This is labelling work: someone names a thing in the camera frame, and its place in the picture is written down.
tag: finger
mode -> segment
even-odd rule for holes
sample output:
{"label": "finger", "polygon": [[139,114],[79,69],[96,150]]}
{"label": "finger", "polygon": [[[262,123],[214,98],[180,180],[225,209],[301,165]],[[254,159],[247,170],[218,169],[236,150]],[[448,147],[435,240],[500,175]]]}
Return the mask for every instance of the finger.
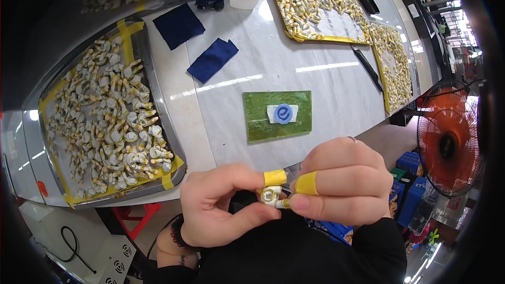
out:
{"label": "finger", "polygon": [[249,230],[279,218],[281,218],[280,210],[255,202],[224,220],[222,230],[225,230],[230,239],[237,239]]}
{"label": "finger", "polygon": [[258,190],[265,185],[262,173],[240,163],[227,164],[203,175],[199,184],[205,188],[198,189],[198,193],[205,198],[219,198],[233,190]]}
{"label": "finger", "polygon": [[373,168],[384,166],[382,156],[358,141],[355,143],[347,137],[340,137],[324,142],[312,149],[301,163],[300,175],[315,170],[325,170],[353,165],[367,165]]}
{"label": "finger", "polygon": [[337,197],[294,194],[289,206],[296,214],[344,225],[373,224],[389,210],[387,200],[369,197]]}
{"label": "finger", "polygon": [[[292,191],[297,193],[328,196],[382,196],[392,184],[392,175],[375,168],[355,165],[327,170],[319,170],[300,176],[292,182]],[[314,186],[314,191],[304,190]]]}
{"label": "finger", "polygon": [[235,195],[235,193],[236,193],[236,191],[233,190],[230,193],[228,193],[227,195],[222,196],[220,199],[218,199],[218,201],[216,202],[216,204],[214,206],[216,206],[220,210],[227,212],[228,208],[230,207],[231,198]]}

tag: black clothing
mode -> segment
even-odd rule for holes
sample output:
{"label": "black clothing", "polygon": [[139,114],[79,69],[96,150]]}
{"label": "black clothing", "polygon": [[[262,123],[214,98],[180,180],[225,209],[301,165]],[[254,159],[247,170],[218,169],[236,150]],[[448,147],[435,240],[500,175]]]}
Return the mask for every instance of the black clothing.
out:
{"label": "black clothing", "polygon": [[144,283],[403,283],[407,256],[394,220],[360,227],[351,247],[281,211],[226,246],[203,249],[197,270],[163,267]]}

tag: blue cloth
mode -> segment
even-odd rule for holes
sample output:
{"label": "blue cloth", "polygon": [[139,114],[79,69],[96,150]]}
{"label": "blue cloth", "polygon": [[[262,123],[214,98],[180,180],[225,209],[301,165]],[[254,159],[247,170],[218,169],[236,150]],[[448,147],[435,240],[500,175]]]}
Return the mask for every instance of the blue cloth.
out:
{"label": "blue cloth", "polygon": [[238,52],[238,48],[228,40],[225,42],[217,39],[207,50],[202,53],[191,66],[188,72],[201,83],[206,83]]}
{"label": "blue cloth", "polygon": [[153,20],[170,50],[205,31],[200,20],[185,3]]}

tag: orange fan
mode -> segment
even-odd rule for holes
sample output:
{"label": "orange fan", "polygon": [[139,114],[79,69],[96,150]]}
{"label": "orange fan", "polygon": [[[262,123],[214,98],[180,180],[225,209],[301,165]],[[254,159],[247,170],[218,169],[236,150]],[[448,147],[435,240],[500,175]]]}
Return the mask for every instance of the orange fan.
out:
{"label": "orange fan", "polygon": [[464,88],[461,82],[438,83],[418,112],[421,161],[428,180],[446,197],[468,192],[482,169],[477,141],[478,98]]}

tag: white figurine piece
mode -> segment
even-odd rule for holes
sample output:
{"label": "white figurine piece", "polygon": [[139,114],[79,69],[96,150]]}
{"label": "white figurine piece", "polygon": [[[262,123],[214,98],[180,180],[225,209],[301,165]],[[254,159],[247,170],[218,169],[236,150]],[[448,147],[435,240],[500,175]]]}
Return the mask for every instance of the white figurine piece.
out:
{"label": "white figurine piece", "polygon": [[261,202],[275,208],[290,208],[288,199],[279,199],[281,192],[281,186],[266,186],[260,194]]}

